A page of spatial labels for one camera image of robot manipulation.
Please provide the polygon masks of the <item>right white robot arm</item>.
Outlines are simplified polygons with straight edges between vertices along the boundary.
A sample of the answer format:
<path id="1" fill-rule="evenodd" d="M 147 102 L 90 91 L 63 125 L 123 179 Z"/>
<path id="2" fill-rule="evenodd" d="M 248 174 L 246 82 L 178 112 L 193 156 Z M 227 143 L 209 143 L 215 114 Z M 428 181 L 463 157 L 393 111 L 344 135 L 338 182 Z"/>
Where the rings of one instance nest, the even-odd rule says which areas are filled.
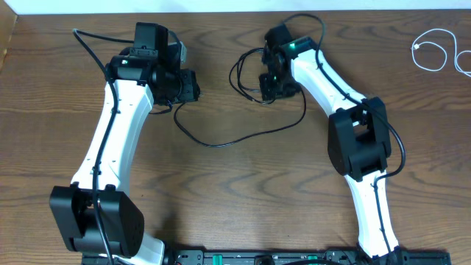
<path id="1" fill-rule="evenodd" d="M 262 98 L 272 101 L 306 90 L 316 100 L 328 118 L 328 157 L 353 196 L 358 245 L 372 264 L 397 263 L 399 243 L 386 196 L 392 147 L 385 104 L 349 86 L 310 37 L 295 39 L 278 24 L 264 40 L 262 62 L 268 71 L 259 77 Z"/>

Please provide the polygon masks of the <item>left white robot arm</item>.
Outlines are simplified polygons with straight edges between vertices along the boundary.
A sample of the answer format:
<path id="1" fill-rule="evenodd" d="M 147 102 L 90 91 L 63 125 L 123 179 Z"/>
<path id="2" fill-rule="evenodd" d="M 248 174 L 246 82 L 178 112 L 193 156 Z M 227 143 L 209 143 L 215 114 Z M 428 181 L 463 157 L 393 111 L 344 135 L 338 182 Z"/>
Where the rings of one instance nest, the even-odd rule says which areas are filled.
<path id="1" fill-rule="evenodd" d="M 139 22 L 135 36 L 108 64 L 105 100 L 91 145 L 67 186 L 52 189 L 49 206 L 66 248 L 85 264 L 172 264 L 172 251 L 146 233 L 132 202 L 130 169 L 153 107 L 170 112 L 200 95 L 195 73 L 182 68 L 185 47 L 164 26 Z"/>

